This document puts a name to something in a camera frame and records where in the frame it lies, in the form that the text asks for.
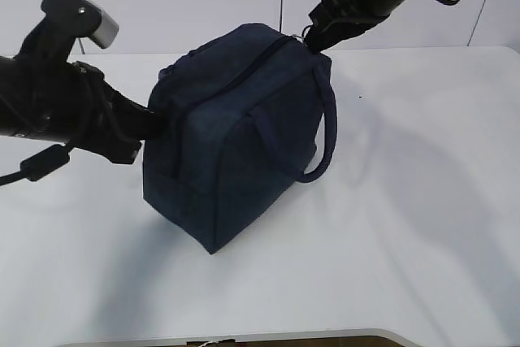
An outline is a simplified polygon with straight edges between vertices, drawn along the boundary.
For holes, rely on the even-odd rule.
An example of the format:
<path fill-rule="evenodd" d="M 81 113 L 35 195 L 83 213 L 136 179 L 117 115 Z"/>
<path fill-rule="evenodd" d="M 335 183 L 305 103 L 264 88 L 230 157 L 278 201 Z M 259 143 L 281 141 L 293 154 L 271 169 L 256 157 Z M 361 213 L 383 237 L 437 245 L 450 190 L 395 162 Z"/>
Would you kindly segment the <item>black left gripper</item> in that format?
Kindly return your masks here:
<path fill-rule="evenodd" d="M 83 62 L 67 64 L 64 149 L 84 150 L 113 164 L 132 165 L 142 147 L 138 140 L 158 137 L 167 121 L 113 90 L 104 74 Z M 114 102 L 117 101 L 117 118 Z"/>

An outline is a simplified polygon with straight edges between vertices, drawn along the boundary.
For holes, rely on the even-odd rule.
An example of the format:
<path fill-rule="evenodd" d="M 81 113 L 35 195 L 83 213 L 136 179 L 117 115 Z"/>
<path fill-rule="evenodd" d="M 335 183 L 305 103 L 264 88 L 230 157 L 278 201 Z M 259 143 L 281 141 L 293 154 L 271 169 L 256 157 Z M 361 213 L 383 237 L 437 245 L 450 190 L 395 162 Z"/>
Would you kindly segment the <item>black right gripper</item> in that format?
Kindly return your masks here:
<path fill-rule="evenodd" d="M 358 37 L 390 16 L 388 0 L 320 0 L 303 42 L 313 54 Z"/>

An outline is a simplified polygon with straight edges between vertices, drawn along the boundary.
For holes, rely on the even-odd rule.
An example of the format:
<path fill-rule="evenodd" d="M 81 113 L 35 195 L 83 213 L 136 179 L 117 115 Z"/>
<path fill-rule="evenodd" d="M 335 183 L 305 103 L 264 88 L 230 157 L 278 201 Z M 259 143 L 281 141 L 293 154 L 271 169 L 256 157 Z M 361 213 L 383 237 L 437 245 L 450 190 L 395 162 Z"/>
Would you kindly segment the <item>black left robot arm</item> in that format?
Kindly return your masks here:
<path fill-rule="evenodd" d="M 69 144 L 111 163 L 134 163 L 166 120 L 113 89 L 82 62 L 1 59 L 1 134 Z"/>

